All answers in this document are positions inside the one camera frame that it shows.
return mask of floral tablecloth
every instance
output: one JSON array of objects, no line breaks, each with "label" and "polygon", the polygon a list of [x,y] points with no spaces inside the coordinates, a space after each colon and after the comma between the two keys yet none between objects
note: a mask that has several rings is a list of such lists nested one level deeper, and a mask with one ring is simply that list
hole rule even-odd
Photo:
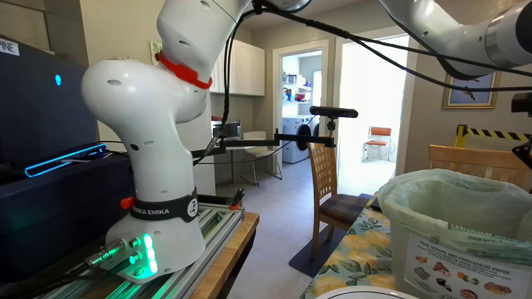
[{"label": "floral tablecloth", "polygon": [[391,223],[366,208],[340,246],[330,256],[301,299],[313,299],[345,286],[380,286],[396,289],[391,273]]}]

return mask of blue light strip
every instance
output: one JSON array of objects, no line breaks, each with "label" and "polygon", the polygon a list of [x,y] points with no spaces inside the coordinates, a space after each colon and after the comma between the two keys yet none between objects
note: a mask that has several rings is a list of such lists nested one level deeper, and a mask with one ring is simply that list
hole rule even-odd
[{"label": "blue light strip", "polygon": [[72,151],[69,155],[62,155],[62,156],[52,158],[52,160],[27,166],[24,170],[24,173],[27,175],[27,178],[42,176],[42,175],[52,173],[55,170],[65,168],[72,163],[72,161],[64,161],[64,160],[84,158],[84,155],[95,156],[95,153],[104,153],[104,151],[105,151],[105,145],[99,143],[99,145],[94,145],[94,146],[89,146],[89,148],[84,148],[79,151]]}]

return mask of cabinet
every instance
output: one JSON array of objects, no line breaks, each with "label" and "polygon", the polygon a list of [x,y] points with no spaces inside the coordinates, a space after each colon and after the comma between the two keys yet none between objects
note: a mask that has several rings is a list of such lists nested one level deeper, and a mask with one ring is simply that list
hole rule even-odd
[{"label": "cabinet", "polygon": [[[213,87],[212,93],[223,93],[223,58],[225,52],[220,53],[213,67]],[[232,95],[265,95],[265,50],[243,43],[240,40],[233,42],[232,53]]]}]

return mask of doorway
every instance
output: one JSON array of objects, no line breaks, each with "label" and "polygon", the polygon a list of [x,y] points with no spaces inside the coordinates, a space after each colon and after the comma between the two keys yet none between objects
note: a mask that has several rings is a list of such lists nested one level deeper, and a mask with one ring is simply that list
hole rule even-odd
[{"label": "doorway", "polygon": [[[330,42],[311,42],[273,50],[273,132],[316,135],[320,118],[310,108],[321,107],[328,90]],[[308,160],[306,143],[283,145],[283,165]]]},{"label": "doorway", "polygon": [[[373,38],[403,47],[411,43],[406,34],[381,34]],[[373,47],[403,67],[411,67],[408,52]],[[338,105],[360,112],[356,120],[340,122],[340,188],[353,195],[375,195],[403,171],[413,87],[406,72],[361,45],[340,42],[338,62]]]}]

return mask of plastic bin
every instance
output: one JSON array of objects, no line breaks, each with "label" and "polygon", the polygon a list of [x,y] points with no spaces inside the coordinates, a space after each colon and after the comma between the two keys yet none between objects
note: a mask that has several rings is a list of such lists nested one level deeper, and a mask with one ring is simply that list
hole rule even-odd
[{"label": "plastic bin", "polygon": [[398,289],[418,298],[532,298],[532,196],[446,170],[378,191],[391,220]]}]

